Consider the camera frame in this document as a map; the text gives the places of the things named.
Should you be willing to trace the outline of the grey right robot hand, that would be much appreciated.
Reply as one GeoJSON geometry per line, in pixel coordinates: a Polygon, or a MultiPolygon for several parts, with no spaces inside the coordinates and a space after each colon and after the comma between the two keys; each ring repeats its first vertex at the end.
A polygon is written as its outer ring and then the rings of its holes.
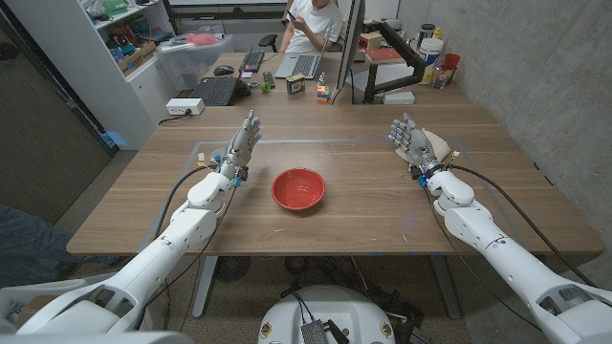
{"type": "Polygon", "coordinates": [[[431,142],[407,113],[393,120],[388,137],[405,155],[413,180],[428,180],[442,170],[431,142]]]}

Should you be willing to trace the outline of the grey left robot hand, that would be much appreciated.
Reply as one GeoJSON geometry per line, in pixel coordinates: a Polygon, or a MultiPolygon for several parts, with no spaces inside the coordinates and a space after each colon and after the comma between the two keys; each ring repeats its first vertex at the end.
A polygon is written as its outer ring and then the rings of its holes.
{"type": "Polygon", "coordinates": [[[253,109],[250,109],[242,125],[226,145],[218,173],[232,180],[241,169],[248,165],[252,150],[261,138],[259,126],[259,118],[254,115],[253,109]]]}

